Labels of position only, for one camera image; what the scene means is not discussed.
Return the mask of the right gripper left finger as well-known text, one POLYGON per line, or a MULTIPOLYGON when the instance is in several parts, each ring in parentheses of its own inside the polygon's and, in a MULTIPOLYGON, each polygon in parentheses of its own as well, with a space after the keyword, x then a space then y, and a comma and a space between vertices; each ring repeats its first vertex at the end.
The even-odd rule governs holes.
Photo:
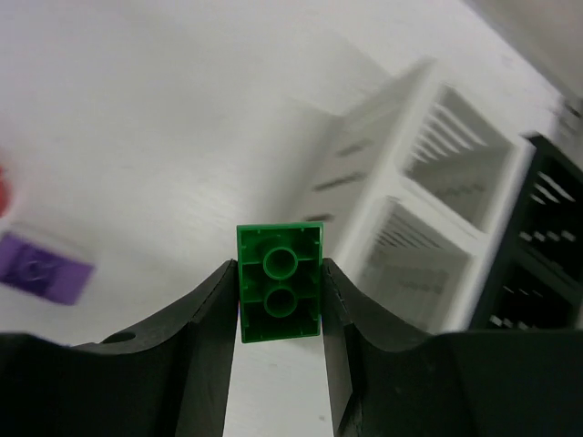
POLYGON ((238 318, 224 262, 189 294, 99 343, 1 337, 4 436, 220 436, 238 318))

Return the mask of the dark green lego brick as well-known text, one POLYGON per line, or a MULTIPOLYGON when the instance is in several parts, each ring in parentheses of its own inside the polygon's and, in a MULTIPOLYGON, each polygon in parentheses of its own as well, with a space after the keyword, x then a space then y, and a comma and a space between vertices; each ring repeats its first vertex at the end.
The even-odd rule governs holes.
POLYGON ((318 336, 323 224, 239 225, 237 251, 241 341, 318 336))

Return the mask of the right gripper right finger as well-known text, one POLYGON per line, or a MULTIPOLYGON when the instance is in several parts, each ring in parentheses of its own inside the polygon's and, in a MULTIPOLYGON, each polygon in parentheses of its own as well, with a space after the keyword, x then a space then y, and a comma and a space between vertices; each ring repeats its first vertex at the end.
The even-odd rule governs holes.
POLYGON ((431 335, 322 264, 322 335, 337 436, 579 436, 578 330, 431 335))

